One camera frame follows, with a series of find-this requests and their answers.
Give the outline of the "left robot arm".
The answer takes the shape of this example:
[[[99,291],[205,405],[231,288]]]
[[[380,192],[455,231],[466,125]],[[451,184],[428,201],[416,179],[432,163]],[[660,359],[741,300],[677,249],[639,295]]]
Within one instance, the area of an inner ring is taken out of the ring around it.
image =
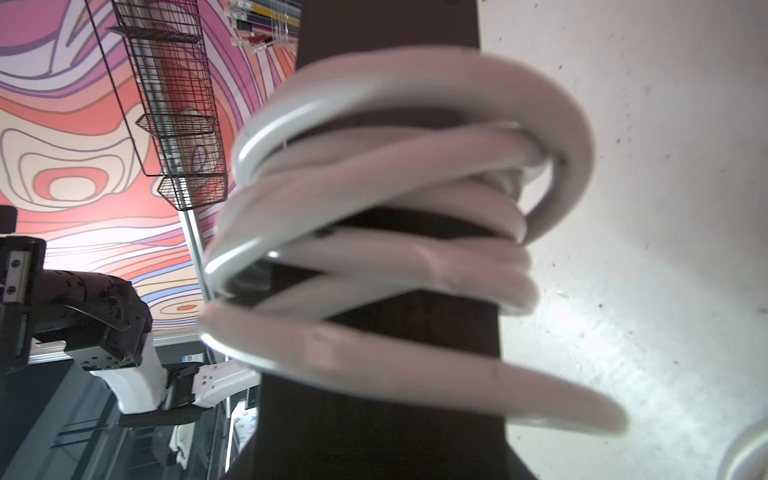
[[[94,272],[47,270],[46,242],[15,233],[18,211],[1,208],[1,374],[28,365],[34,341],[61,341],[64,354],[103,380],[122,427],[177,426],[256,387],[258,372],[235,361],[165,367],[153,319],[132,284]]]

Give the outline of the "blue power strip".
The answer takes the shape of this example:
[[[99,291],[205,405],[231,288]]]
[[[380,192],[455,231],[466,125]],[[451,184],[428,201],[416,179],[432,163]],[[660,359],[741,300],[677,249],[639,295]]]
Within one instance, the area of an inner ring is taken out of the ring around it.
[[[726,451],[717,472],[719,480],[767,478],[767,419],[744,430]]]

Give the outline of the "black power strip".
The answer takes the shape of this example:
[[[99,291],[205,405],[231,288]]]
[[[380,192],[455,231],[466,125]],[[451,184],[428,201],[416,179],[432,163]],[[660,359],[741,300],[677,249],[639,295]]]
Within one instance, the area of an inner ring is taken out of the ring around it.
[[[499,352],[594,157],[570,93],[481,51],[475,2],[305,2],[204,258],[202,339],[262,376],[228,477],[526,479],[507,423],[624,433],[612,398]]]

